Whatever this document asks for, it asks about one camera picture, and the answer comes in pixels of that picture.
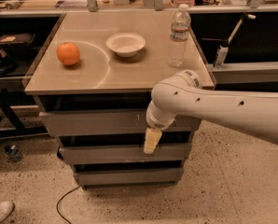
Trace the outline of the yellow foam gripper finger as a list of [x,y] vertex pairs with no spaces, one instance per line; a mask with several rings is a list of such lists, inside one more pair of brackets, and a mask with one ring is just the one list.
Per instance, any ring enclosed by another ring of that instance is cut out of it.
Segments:
[[152,154],[159,143],[162,136],[162,132],[160,130],[156,130],[153,128],[146,129],[146,136],[144,142],[144,152],[145,154]]

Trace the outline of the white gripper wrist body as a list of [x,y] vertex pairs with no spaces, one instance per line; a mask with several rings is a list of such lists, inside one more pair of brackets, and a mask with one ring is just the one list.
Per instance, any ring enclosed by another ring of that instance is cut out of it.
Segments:
[[176,114],[159,109],[153,102],[150,102],[146,110],[147,124],[157,130],[168,129],[174,122],[175,117]]

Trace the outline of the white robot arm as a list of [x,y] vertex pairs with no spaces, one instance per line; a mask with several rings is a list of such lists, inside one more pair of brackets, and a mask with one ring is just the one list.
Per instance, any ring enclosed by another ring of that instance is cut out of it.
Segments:
[[204,119],[278,145],[278,93],[208,91],[199,75],[183,70],[154,86],[146,110],[144,152],[154,152],[176,116]]

